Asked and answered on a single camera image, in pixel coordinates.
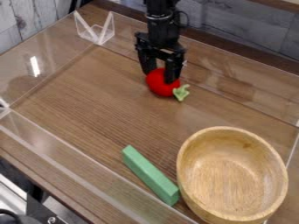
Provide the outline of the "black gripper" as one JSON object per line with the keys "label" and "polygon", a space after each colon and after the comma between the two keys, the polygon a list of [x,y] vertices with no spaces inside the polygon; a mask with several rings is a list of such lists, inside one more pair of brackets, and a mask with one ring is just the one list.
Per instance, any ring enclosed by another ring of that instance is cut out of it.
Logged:
{"label": "black gripper", "polygon": [[144,74],[156,69],[156,59],[164,61],[164,83],[172,84],[182,70],[185,48],[178,43],[182,28],[180,13],[145,13],[146,32],[134,33],[137,58]]}

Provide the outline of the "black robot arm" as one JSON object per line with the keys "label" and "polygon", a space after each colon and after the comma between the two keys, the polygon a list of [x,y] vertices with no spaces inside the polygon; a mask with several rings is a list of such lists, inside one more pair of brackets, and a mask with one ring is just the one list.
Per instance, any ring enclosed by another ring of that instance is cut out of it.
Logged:
{"label": "black robot arm", "polygon": [[164,62],[162,81],[172,84],[180,78],[185,48],[178,43],[180,0],[144,0],[146,32],[134,33],[134,49],[145,75],[156,68],[156,60]]}

